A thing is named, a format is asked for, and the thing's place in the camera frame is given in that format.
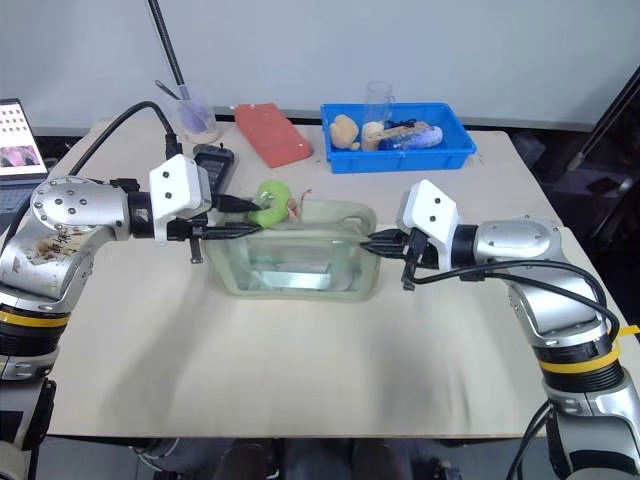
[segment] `floor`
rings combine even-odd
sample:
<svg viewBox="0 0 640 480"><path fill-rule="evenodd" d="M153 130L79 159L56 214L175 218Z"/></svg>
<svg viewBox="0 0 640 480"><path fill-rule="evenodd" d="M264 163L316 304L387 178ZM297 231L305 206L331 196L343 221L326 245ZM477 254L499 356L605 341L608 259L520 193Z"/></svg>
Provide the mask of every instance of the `floor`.
<svg viewBox="0 0 640 480"><path fill-rule="evenodd" d="M400 459L407 479L431 479L423 473L425 470L421 466L437 457L459 468L464 480L495 480L505 476L518 440L458 447L422 439L397 439L389 443ZM175 457L171 459L175 470L188 471L193 478L211 479L215 464L228 444L228 440L181 440L178 445L182 446L167 459ZM341 459L341 450L345 448L344 440L288 441L284 476L293 480L348 479L348 467ZM40 451L37 479L151 480L153 474L153 470L127 447L47 437ZM532 443L526 457L525 475L537 480L556 478L547 461L544 438Z"/></svg>

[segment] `blue tray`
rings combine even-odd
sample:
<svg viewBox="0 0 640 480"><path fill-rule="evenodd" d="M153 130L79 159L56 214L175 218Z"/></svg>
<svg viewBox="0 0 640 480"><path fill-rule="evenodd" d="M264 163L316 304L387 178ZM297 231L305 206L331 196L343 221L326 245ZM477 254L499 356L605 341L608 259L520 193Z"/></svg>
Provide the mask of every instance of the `blue tray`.
<svg viewBox="0 0 640 480"><path fill-rule="evenodd" d="M361 127L364 105L328 103L322 105L321 110L327 161L331 163L333 173L460 168L467 157L476 151L475 143L446 103L394 103L391 106L393 121L415 118L442 129L442 143L424 150L362 152L334 148L331 146L329 124L343 113Z"/></svg>

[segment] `table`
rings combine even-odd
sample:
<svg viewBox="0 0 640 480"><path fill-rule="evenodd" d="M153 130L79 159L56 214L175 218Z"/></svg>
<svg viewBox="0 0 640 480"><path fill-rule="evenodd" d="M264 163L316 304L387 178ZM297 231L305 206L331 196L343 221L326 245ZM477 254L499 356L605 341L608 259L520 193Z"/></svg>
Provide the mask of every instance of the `table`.
<svg viewBox="0 0 640 480"><path fill-rule="evenodd" d="M53 175L68 171L104 126ZM317 126L298 126L314 155L275 170L235 125L221 128L239 161L229 193L251 195L277 178L294 194L311 188L312 198L368 204L390 225L402 193L428 178L468 223L530 214L560 225L503 132L472 132L478 153L461 170L333 175ZM82 174L136 177L146 188L163 148L156 122L133 119ZM593 270L562 230L568 257ZM402 262L383 260L374 295L360 303L239 300L206 264L189 263L187 244L107 244L61 341L50 433L521 435L544 394L504 284L449 280L411 293L401 289L401 270ZM623 347L640 378L640 349L633 338Z"/></svg>

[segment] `transparent plastic container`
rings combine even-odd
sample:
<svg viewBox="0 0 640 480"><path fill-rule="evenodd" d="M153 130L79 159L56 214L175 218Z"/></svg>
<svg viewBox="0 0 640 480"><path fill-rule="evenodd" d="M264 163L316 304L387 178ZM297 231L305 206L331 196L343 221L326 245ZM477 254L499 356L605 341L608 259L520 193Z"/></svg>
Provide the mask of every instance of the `transparent plastic container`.
<svg viewBox="0 0 640 480"><path fill-rule="evenodd" d="M360 247L376 227L370 208L305 200L297 220L233 240L203 242L204 256L240 297L362 300L380 259Z"/></svg>

